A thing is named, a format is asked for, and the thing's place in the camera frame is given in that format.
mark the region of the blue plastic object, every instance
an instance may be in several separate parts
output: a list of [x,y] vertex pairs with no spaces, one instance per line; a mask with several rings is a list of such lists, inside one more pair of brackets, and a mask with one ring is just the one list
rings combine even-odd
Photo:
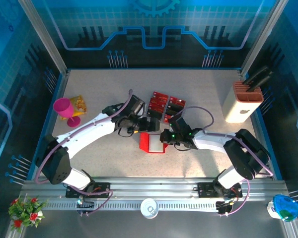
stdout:
[[291,222],[298,216],[298,203],[290,197],[276,195],[273,198],[274,209],[286,222]]

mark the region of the red flower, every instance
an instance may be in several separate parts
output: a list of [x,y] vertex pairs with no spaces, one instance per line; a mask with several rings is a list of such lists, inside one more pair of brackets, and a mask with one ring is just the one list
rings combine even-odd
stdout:
[[38,214],[30,213],[30,221],[34,222],[36,219],[38,219]]
[[21,220],[15,220],[14,221],[14,227],[19,228],[21,227],[22,221]]
[[13,200],[13,201],[11,202],[10,206],[12,206],[12,205],[14,205],[15,203],[17,203],[18,200],[19,200],[19,199],[15,199],[15,200]]

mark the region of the yellow snack bag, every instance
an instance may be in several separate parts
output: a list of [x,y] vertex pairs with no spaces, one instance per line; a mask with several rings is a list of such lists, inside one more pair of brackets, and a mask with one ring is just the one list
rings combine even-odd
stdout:
[[73,117],[83,115],[87,113],[87,107],[82,95],[79,95],[74,98],[70,98],[72,105],[74,106],[74,114]]

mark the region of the pink cup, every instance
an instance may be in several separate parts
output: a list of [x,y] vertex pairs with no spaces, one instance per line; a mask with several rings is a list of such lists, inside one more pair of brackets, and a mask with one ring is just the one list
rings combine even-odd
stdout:
[[73,117],[74,107],[68,98],[59,98],[53,104],[53,109],[57,114],[68,119],[68,126],[76,127],[80,124],[79,117]]

